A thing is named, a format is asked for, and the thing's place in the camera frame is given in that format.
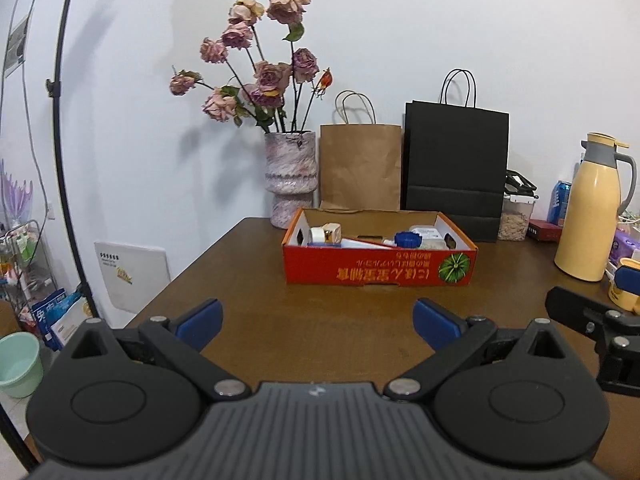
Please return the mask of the dried rose bouquet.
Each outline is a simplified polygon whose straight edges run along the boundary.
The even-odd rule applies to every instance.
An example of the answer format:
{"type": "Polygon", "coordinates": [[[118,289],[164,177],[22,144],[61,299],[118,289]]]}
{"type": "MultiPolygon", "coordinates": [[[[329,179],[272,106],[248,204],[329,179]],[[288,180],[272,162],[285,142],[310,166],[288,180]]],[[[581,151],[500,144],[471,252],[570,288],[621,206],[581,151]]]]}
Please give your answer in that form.
{"type": "Polygon", "coordinates": [[[311,50],[298,43],[306,29],[304,16],[312,0],[234,0],[226,28],[216,38],[201,41],[202,62],[226,66],[230,79],[213,86],[195,70],[175,70],[168,89],[173,96],[203,88],[209,95],[202,112],[215,122],[241,127],[252,120],[263,133],[297,134],[306,131],[312,104],[331,87],[333,76],[322,70],[311,50]],[[258,36],[259,23],[267,19],[285,27],[282,41],[288,58],[271,62],[258,36]]]}

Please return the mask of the red cardboard box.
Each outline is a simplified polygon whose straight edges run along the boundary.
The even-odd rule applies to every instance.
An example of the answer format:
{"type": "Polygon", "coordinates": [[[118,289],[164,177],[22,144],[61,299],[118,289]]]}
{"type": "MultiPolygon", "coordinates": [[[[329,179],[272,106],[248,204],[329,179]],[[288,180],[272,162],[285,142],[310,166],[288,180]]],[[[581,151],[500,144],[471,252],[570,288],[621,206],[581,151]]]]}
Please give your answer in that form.
{"type": "Polygon", "coordinates": [[[441,212],[301,209],[282,240],[284,272],[290,284],[466,285],[478,247],[441,212]],[[310,229],[337,222],[340,246],[310,244],[310,229]],[[394,235],[412,226],[434,226],[447,250],[399,248],[394,235]]]}

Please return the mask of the dark red small box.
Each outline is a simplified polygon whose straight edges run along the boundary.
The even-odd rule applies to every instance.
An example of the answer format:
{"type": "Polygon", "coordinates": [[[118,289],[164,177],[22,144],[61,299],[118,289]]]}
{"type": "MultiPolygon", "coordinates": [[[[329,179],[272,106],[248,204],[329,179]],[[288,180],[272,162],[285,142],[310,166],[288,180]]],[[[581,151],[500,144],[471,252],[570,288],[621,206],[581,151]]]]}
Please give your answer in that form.
{"type": "Polygon", "coordinates": [[[530,219],[528,222],[527,236],[532,240],[544,243],[559,243],[562,228],[554,223],[539,219],[530,219]]]}

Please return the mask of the blue drink can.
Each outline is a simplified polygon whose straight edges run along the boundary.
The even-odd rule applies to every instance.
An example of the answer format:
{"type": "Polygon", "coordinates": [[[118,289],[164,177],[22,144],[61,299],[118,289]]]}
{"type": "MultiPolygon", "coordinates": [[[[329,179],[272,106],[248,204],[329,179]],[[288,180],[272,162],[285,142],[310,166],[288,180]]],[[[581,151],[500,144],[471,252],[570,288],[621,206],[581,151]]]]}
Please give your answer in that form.
{"type": "Polygon", "coordinates": [[[558,181],[552,188],[547,221],[560,228],[564,226],[571,187],[572,184],[570,182],[558,181]]]}

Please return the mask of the green plastic bucket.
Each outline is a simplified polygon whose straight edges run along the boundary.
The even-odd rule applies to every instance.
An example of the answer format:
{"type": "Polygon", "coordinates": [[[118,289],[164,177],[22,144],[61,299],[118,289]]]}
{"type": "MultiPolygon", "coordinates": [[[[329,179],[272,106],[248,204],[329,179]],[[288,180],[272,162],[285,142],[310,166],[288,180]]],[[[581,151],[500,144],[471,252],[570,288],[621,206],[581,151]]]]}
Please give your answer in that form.
{"type": "Polygon", "coordinates": [[[11,398],[31,396],[43,378],[40,343],[31,333],[9,334],[0,342],[0,387],[11,398]]]}

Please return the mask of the black paper bag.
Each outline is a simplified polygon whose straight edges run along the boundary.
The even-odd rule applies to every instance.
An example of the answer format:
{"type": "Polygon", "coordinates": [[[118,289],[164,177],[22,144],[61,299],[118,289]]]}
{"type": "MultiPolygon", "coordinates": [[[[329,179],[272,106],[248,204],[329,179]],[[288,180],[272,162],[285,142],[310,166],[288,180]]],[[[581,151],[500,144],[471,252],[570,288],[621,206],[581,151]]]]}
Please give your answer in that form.
{"type": "Polygon", "coordinates": [[[401,208],[439,211],[474,242],[494,242],[508,151],[509,115],[478,107],[471,71],[450,70],[437,102],[406,104],[401,208]]]}

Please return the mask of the pink marbled vase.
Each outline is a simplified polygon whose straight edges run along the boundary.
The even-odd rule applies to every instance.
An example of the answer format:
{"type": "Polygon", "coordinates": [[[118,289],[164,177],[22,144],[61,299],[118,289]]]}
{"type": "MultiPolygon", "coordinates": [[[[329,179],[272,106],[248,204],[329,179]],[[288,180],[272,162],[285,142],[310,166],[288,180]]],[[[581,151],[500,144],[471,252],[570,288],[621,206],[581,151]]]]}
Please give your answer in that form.
{"type": "Polygon", "coordinates": [[[318,188],[317,137],[312,131],[265,135],[266,190],[273,194],[270,221],[286,229],[300,208],[311,207],[318,188]]]}

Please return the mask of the blue white package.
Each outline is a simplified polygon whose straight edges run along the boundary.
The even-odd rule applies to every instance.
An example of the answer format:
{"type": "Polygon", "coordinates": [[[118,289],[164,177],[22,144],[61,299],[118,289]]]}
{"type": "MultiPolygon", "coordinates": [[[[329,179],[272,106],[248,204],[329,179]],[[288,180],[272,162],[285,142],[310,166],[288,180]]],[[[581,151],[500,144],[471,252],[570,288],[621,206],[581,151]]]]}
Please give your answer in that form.
{"type": "Polygon", "coordinates": [[[79,325],[92,318],[87,299],[80,292],[69,295],[64,288],[33,304],[30,313],[44,344],[53,351],[61,350],[79,325]]]}

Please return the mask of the brown paper bag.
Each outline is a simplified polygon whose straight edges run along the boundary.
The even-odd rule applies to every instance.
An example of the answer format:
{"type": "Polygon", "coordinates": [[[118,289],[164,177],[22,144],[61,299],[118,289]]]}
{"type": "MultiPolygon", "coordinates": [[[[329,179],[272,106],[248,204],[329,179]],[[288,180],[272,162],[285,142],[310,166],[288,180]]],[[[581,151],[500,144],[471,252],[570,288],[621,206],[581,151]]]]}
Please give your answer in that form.
{"type": "Polygon", "coordinates": [[[320,127],[319,198],[322,209],[400,209],[402,129],[380,124],[370,99],[354,90],[334,100],[341,122],[320,127]],[[346,100],[360,99],[369,121],[351,122],[346,100]]]}

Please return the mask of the blue scalloped lid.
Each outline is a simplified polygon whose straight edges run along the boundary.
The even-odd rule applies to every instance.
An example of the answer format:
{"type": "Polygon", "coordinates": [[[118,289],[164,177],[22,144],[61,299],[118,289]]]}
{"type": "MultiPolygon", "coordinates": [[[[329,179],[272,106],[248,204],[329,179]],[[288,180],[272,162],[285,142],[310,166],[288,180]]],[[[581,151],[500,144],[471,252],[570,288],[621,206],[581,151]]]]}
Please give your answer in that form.
{"type": "Polygon", "coordinates": [[[422,245],[422,236],[412,231],[401,231],[394,235],[394,243],[399,248],[420,248],[422,245]]]}

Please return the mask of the clear food container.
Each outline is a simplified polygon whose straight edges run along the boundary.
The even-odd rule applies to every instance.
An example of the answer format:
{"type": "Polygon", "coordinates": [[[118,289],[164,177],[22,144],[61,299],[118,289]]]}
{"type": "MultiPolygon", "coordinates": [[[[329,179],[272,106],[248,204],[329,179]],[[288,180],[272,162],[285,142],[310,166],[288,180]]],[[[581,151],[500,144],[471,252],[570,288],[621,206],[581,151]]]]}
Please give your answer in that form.
{"type": "Polygon", "coordinates": [[[537,200],[537,195],[503,194],[498,240],[521,242],[526,239],[537,200]]]}

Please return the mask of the white power adapter plug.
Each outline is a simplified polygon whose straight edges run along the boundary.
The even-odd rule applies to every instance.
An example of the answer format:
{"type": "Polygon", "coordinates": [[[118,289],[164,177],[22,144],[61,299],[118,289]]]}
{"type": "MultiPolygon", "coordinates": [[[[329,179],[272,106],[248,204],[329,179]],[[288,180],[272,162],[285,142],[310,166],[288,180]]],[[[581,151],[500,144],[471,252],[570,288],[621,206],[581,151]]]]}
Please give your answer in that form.
{"type": "Polygon", "coordinates": [[[328,222],[310,229],[311,245],[340,246],[342,238],[342,226],[337,222],[328,222]]]}

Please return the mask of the yellow thermos jug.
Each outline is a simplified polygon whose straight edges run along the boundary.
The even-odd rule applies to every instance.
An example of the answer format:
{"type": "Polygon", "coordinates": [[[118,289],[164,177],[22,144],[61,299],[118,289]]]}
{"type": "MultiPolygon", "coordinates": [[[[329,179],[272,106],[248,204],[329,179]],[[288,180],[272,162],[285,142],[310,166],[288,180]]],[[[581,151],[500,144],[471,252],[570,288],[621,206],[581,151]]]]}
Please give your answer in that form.
{"type": "Polygon", "coordinates": [[[584,282],[601,281],[618,217],[636,190],[636,161],[618,150],[628,145],[612,136],[590,132],[582,163],[570,187],[564,226],[554,264],[584,282]]]}

